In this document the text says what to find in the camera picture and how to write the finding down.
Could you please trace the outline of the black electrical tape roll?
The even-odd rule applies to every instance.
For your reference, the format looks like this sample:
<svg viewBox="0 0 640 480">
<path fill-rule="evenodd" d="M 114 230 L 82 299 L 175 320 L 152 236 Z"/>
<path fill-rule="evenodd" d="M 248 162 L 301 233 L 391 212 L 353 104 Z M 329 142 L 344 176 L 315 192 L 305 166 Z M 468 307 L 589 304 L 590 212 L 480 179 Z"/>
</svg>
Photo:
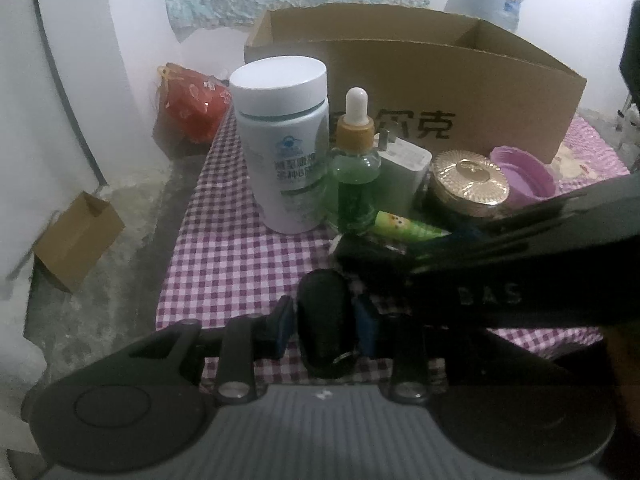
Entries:
<svg viewBox="0 0 640 480">
<path fill-rule="evenodd" d="M 361 356 L 357 308 L 350 281 L 337 271 L 314 270 L 296 292 L 298 348 L 312 377 L 352 374 Z"/>
</svg>

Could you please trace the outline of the green lip balm tube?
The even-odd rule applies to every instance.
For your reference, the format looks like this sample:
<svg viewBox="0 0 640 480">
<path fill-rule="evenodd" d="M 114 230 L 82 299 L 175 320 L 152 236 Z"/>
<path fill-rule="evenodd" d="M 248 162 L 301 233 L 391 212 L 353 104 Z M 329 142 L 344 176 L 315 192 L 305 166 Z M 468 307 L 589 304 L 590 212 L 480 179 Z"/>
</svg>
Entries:
<svg viewBox="0 0 640 480">
<path fill-rule="evenodd" d="M 449 235 L 448 231 L 437 226 L 382 210 L 376 214 L 366 233 L 405 245 L 429 242 Z"/>
</svg>

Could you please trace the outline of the gold round compact case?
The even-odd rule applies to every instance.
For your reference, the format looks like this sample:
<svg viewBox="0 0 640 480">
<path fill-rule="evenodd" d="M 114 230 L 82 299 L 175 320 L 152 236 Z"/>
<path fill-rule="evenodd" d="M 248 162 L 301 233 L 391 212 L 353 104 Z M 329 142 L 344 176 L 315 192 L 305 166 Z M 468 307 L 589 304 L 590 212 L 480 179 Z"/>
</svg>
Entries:
<svg viewBox="0 0 640 480">
<path fill-rule="evenodd" d="M 510 195 L 503 171 L 489 158 L 474 152 L 441 152 L 433 158 L 430 171 L 431 192 L 457 214 L 492 217 Z"/>
</svg>

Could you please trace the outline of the white power adapter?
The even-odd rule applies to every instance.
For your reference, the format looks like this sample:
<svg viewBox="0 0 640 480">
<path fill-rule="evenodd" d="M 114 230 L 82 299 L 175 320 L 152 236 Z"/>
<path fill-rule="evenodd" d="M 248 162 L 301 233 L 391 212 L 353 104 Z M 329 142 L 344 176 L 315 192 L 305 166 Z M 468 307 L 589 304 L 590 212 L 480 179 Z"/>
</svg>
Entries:
<svg viewBox="0 0 640 480">
<path fill-rule="evenodd" d="M 374 137 L 381 157 L 380 174 L 374 181 L 378 210 L 408 217 L 423 188 L 432 153 L 402 140 L 392 129 L 381 129 Z"/>
</svg>

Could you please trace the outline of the green dropper bottle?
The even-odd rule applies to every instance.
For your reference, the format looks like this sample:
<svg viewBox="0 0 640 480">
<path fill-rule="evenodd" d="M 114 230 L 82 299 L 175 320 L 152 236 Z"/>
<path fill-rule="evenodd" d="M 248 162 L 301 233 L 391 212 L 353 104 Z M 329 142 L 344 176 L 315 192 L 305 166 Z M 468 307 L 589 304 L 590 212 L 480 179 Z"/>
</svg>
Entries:
<svg viewBox="0 0 640 480">
<path fill-rule="evenodd" d="M 369 96 L 360 87 L 345 96 L 326 173 L 326 218 L 341 233 L 362 233 L 374 223 L 375 182 L 381 157 L 374 146 L 375 124 L 368 114 Z"/>
</svg>

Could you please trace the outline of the white supplement bottle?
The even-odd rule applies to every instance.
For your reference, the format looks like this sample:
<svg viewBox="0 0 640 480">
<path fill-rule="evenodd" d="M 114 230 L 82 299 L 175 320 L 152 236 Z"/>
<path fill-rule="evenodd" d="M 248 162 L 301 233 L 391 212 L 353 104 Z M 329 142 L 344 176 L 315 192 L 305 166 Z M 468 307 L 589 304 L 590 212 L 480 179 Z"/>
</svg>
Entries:
<svg viewBox="0 0 640 480">
<path fill-rule="evenodd" d="M 329 151 L 326 64 L 299 55 L 263 58 L 235 70 L 229 90 L 262 222 L 282 234 L 316 228 Z"/>
</svg>

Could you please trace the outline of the purple checkered tablecloth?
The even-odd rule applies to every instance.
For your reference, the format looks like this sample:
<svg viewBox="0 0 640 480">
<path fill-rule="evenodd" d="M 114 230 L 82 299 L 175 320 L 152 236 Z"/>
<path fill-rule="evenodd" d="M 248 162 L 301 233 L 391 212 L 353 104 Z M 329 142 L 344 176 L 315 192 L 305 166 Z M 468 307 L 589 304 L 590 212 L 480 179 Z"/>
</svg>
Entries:
<svg viewBox="0 0 640 480">
<path fill-rule="evenodd" d="M 560 193 L 629 174 L 618 152 L 578 115 L 551 170 Z M 203 328 L 212 328 L 236 316 L 269 313 L 281 296 L 294 292 L 306 273 L 328 266 L 330 240 L 332 234 L 325 228 L 282 235 L 262 224 L 229 110 L 186 208 L 160 293 L 156 328 L 184 318 L 196 318 Z M 602 339 L 595 328 L 493 332 L 547 359 Z M 308 377 L 294 339 L 280 361 L 259 361 L 255 375 L 261 384 L 328 383 Z"/>
</svg>

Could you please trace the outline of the small cardboard box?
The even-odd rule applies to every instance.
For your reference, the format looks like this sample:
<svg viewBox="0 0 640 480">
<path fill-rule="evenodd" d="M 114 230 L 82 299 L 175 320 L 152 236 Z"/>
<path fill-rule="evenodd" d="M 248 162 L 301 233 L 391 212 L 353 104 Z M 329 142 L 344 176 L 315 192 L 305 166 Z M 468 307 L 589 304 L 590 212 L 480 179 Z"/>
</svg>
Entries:
<svg viewBox="0 0 640 480">
<path fill-rule="evenodd" d="M 40 236 L 35 256 L 62 289 L 76 292 L 124 227 L 110 203 L 82 192 Z"/>
</svg>

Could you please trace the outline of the large cardboard box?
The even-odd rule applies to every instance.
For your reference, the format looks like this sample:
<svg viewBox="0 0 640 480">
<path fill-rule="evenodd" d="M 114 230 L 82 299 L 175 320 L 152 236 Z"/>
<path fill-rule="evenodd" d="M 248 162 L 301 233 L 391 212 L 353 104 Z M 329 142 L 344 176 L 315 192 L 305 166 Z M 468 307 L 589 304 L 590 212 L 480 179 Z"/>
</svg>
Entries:
<svg viewBox="0 0 640 480">
<path fill-rule="evenodd" d="M 434 154 L 515 146 L 551 162 L 585 78 L 506 30 L 459 14 L 331 3 L 267 11 L 244 46 L 248 62 L 303 55 L 326 64 L 330 113 L 361 87 L 380 127 Z"/>
</svg>

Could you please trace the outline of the red plastic bag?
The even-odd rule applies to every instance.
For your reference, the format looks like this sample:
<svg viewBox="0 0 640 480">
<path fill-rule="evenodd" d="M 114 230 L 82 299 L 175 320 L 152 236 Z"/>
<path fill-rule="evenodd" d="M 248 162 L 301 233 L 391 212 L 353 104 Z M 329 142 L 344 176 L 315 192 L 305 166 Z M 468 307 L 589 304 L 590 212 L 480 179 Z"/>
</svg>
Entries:
<svg viewBox="0 0 640 480">
<path fill-rule="evenodd" d="M 160 116 L 194 144 L 210 143 L 232 103 L 225 81 L 175 63 L 157 67 Z"/>
</svg>

